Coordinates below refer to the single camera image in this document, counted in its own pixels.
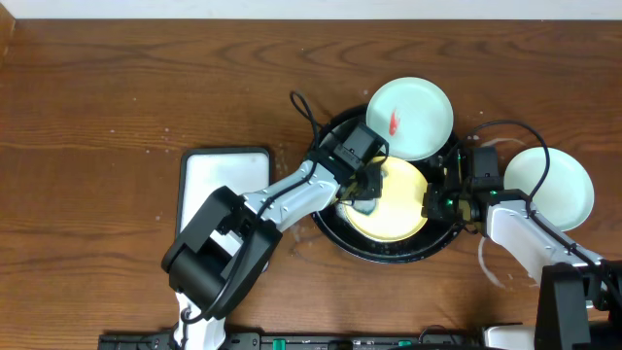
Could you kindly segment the green sponge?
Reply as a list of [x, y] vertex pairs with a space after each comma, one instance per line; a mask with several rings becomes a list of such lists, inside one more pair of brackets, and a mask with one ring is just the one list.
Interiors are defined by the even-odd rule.
[[352, 207], [356, 212], [369, 216], [377, 207], [377, 198], [373, 199], [348, 199], [345, 205]]

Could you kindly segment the yellow plate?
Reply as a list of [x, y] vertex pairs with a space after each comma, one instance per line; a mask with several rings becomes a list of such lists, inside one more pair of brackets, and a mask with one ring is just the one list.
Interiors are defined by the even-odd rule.
[[335, 210], [338, 217], [366, 238], [397, 242], [413, 236], [428, 220], [422, 216], [428, 181], [413, 164], [398, 157], [388, 157], [381, 170], [381, 196], [369, 216], [343, 202], [336, 204]]

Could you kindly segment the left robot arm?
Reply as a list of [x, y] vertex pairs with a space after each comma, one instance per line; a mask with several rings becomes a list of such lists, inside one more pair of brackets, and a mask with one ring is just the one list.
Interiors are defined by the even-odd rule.
[[180, 303], [173, 333], [181, 349], [217, 349], [225, 317], [254, 287], [284, 231], [332, 205], [341, 193], [379, 179], [383, 157], [354, 168], [335, 156], [306, 160], [295, 173], [263, 190], [237, 194], [215, 189], [164, 254], [162, 269]]

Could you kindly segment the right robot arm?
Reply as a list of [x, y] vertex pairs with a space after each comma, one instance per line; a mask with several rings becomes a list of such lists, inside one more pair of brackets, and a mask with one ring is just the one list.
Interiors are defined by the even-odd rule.
[[519, 190], [458, 192], [429, 185], [422, 215], [473, 225], [520, 263], [539, 286], [535, 349], [621, 347], [621, 262], [585, 249]]

